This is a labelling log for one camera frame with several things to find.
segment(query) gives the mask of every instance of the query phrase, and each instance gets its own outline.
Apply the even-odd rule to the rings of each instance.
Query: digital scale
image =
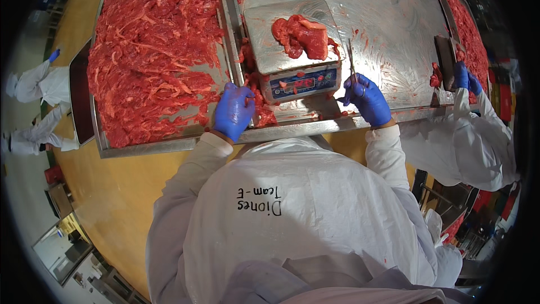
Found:
[[[274,39],[272,24],[279,18],[301,14],[309,21],[324,24],[328,37],[336,44],[325,60],[312,60],[303,52],[290,58],[283,45]],[[252,7],[244,12],[253,56],[260,74],[261,93],[269,104],[282,103],[314,94],[337,91],[341,85],[341,61],[346,58],[334,18],[324,0],[296,0]]]

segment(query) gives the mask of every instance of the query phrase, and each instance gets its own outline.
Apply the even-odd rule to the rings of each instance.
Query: worker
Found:
[[[40,152],[50,151],[53,147],[60,148],[62,152],[79,149],[77,139],[63,138],[53,132],[62,115],[70,106],[61,103],[51,110],[37,125],[26,129],[2,135],[2,152],[12,152],[16,155],[39,155]]]
[[[41,103],[46,101],[51,106],[60,102],[70,104],[69,67],[50,67],[59,55],[60,50],[52,52],[48,60],[25,71],[20,78],[11,73],[6,93],[23,103],[42,99]]]
[[[454,86],[454,111],[449,116],[400,124],[407,161],[444,186],[462,182],[495,192],[517,181],[512,132],[462,61],[454,67]],[[476,95],[480,117],[470,111],[469,91]]]
[[[395,294],[434,284],[435,248],[409,191],[399,127],[368,78],[356,74],[345,87],[340,101],[372,127],[367,167],[308,137],[257,144],[227,163],[255,106],[247,87],[226,84],[213,129],[154,204],[146,245],[153,303],[308,296],[297,303],[336,286],[370,296],[357,287],[375,280]]]

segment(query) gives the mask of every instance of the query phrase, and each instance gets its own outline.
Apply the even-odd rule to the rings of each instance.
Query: white coverall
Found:
[[[437,257],[409,191],[399,128],[366,140],[368,167],[309,138],[258,145],[226,164],[232,146],[203,134],[154,204],[151,301],[217,303],[242,262],[281,267],[336,254],[358,255],[374,277],[397,266],[411,283],[431,286]]]
[[[407,162],[444,186],[464,184],[494,192],[517,181],[512,132],[482,92],[481,117],[471,113],[469,91],[459,88],[447,117],[399,124]]]
[[[64,103],[51,110],[43,120],[35,126],[11,133],[11,152],[16,155],[38,155],[41,144],[50,143],[61,148],[62,152],[78,149],[77,140],[62,138],[53,133],[62,115],[69,110],[69,105]]]
[[[60,102],[70,103],[69,67],[50,68],[50,61],[45,60],[38,67],[25,71],[17,80],[11,75],[6,92],[11,97],[23,103],[42,98],[49,105]]]

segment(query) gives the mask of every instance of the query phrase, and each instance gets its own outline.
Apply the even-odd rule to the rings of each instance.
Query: gloved hand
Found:
[[[377,85],[362,74],[355,75],[356,80],[350,77],[343,83],[345,96],[337,100],[344,106],[352,102],[372,127],[388,123],[392,119],[390,107]]]
[[[255,98],[255,95],[247,87],[238,88],[228,82],[215,109],[214,130],[234,142],[238,141],[255,113],[255,100],[251,99],[246,103],[246,98]]]
[[[60,55],[60,50],[57,49],[56,51],[52,52],[51,56],[49,57],[49,62],[53,62],[56,60],[56,58]]]
[[[480,81],[471,73],[469,73],[469,91],[473,92],[476,96],[480,95],[483,91]]]
[[[454,65],[454,88],[469,89],[469,71],[463,61],[458,61]]]

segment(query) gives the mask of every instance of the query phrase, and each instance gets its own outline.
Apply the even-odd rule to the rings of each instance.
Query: floor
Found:
[[[57,66],[67,66],[91,37],[100,0],[69,0],[53,47],[60,47]],[[72,138],[71,118],[55,132]],[[366,164],[367,129],[325,134],[334,151]],[[235,146],[232,157],[241,146]],[[73,194],[73,207],[86,233],[109,264],[141,294],[148,296],[145,273],[146,234],[152,222],[153,202],[161,195],[188,152],[141,157],[99,158],[95,141],[78,151],[54,151]],[[414,168],[407,166],[412,185]]]

